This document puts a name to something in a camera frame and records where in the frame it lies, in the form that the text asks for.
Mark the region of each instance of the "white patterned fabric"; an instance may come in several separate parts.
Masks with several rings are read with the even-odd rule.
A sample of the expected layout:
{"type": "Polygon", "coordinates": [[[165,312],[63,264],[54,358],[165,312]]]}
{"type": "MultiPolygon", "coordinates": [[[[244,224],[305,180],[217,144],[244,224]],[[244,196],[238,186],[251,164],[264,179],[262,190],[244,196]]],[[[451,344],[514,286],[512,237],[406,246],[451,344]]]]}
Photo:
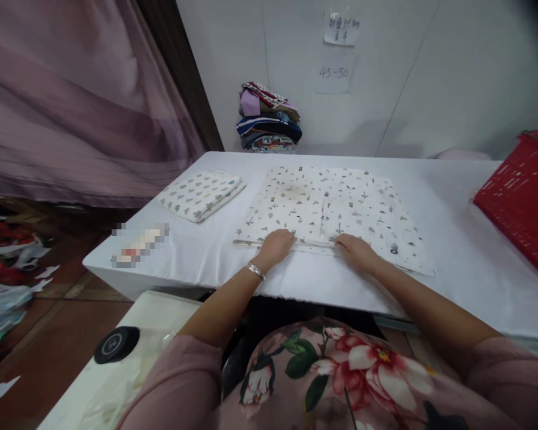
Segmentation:
{"type": "Polygon", "coordinates": [[[434,275],[422,236],[392,182],[367,171],[272,168],[234,243],[260,247],[278,228],[295,232],[295,250],[338,255],[334,238],[348,233],[364,239],[387,261],[434,275]]]}
{"type": "Polygon", "coordinates": [[[201,222],[245,188],[239,176],[209,169],[169,184],[157,196],[161,205],[192,222],[201,222]]]}

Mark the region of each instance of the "white wall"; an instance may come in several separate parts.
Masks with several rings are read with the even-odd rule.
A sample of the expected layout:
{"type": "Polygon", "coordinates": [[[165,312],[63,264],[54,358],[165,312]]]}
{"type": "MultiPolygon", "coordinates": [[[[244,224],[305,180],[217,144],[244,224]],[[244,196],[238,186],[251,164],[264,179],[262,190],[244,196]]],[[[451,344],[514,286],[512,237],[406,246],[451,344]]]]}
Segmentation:
{"type": "Polygon", "coordinates": [[[377,156],[504,158],[538,129],[538,22],[524,4],[441,1],[377,156]]]}
{"type": "Polygon", "coordinates": [[[268,81],[261,0],[177,3],[223,146],[238,151],[241,83],[268,81]]]}
{"type": "Polygon", "coordinates": [[[501,157],[538,128],[538,24],[522,3],[354,0],[352,92],[317,94],[330,1],[178,0],[226,150],[240,150],[240,84],[254,80],[299,107],[299,153],[396,157],[501,157]]]}

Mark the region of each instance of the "clothing pile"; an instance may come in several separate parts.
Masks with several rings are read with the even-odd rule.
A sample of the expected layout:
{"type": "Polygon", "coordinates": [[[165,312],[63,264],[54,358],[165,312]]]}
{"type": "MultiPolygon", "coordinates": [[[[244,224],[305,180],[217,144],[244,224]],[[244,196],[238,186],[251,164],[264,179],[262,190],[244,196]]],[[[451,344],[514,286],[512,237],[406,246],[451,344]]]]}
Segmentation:
{"type": "Polygon", "coordinates": [[[241,86],[239,113],[243,119],[237,123],[237,132],[242,148],[255,152],[295,153],[303,135],[298,109],[287,98],[257,82],[244,82],[241,86]]]}

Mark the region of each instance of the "white tablecloth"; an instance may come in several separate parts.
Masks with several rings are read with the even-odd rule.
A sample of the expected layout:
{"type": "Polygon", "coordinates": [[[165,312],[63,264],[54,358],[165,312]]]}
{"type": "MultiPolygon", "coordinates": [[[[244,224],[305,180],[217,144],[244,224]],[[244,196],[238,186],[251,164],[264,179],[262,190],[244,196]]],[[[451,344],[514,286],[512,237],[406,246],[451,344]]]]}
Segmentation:
{"type": "MultiPolygon", "coordinates": [[[[132,217],[125,232],[93,250],[84,265],[134,300],[159,286],[219,287],[256,254],[232,240],[268,169],[275,165],[367,169],[390,177],[437,273],[415,277],[501,332],[538,337],[538,271],[470,202],[498,167],[495,161],[209,152],[184,177],[207,168],[239,175],[247,186],[232,201],[194,224],[153,200],[132,217]],[[134,269],[113,268],[111,256],[155,222],[170,226],[165,243],[134,269]]],[[[301,251],[274,268],[258,293],[402,316],[379,288],[360,279],[343,259],[301,251]]]]}

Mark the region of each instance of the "floral pink shirt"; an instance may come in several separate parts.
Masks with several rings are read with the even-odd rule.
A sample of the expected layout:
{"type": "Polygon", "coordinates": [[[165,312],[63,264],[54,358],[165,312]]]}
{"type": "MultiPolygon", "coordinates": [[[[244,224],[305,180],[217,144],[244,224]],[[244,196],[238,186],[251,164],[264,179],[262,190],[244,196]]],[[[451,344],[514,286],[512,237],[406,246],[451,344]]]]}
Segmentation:
{"type": "Polygon", "coordinates": [[[221,356],[176,337],[117,428],[538,430],[538,358],[504,337],[467,352],[462,385],[336,321],[289,325],[220,405],[221,356]]]}

